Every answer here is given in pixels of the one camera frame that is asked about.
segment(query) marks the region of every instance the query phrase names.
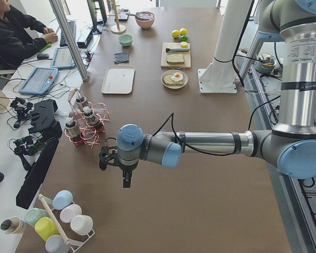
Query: tablet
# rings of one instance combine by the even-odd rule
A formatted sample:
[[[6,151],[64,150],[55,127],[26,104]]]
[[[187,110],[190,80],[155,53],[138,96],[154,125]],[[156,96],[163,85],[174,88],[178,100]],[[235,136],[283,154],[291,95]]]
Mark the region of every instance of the tablet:
[[[75,67],[73,57],[68,47],[58,47],[55,49],[51,67],[55,67],[59,70]]]
[[[54,83],[58,69],[36,67],[19,89],[21,94],[43,95]]]

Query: wooden cutting board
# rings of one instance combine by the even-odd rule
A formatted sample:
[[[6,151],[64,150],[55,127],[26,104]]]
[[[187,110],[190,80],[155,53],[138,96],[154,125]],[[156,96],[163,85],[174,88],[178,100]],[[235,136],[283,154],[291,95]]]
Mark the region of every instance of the wooden cutting board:
[[[180,48],[180,43],[170,43],[164,42],[162,48],[162,58],[160,61],[161,67],[167,67],[170,69],[190,69],[191,68],[191,50],[187,52],[166,52],[166,48]],[[183,54],[184,57],[184,64],[169,64],[166,62],[167,54]]]

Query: lime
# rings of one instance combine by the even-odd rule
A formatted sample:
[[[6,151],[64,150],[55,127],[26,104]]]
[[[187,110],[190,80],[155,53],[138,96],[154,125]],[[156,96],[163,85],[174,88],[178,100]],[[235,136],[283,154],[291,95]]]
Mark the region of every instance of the lime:
[[[183,35],[180,37],[180,41],[187,41],[188,37],[186,35]]]
[[[186,28],[181,28],[179,30],[180,35],[186,35],[187,34],[187,29]]]
[[[173,30],[171,33],[172,37],[178,38],[179,37],[179,31],[178,30]]]

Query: computer mouse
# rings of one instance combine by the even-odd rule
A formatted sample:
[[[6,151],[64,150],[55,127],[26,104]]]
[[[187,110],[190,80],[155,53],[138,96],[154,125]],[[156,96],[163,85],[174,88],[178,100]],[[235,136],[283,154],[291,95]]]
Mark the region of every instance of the computer mouse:
[[[49,58],[49,54],[46,54],[46,53],[38,53],[36,58],[38,58],[39,60],[42,60],[42,59],[48,59]]]

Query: white plate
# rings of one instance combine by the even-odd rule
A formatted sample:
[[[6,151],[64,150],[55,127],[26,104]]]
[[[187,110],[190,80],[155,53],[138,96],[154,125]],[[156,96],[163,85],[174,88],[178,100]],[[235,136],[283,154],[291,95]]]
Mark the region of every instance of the white plate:
[[[166,75],[173,75],[173,74],[176,73],[176,72],[180,72],[180,73],[183,74],[183,85],[181,85],[181,86],[169,86],[169,85],[166,85],[166,84],[164,83],[164,81],[163,81],[164,76],[166,76]],[[160,81],[162,82],[162,84],[163,84],[165,87],[167,87],[167,88],[169,88],[169,89],[172,89],[172,90],[181,89],[182,87],[184,87],[184,86],[187,84],[188,80],[189,80],[189,78],[187,77],[187,75],[186,75],[184,72],[180,71],[180,70],[167,70],[167,71],[165,71],[165,72],[162,74],[162,76],[160,77]]]
[[[129,94],[132,91],[135,67],[111,65],[107,68],[101,91],[103,94]]]

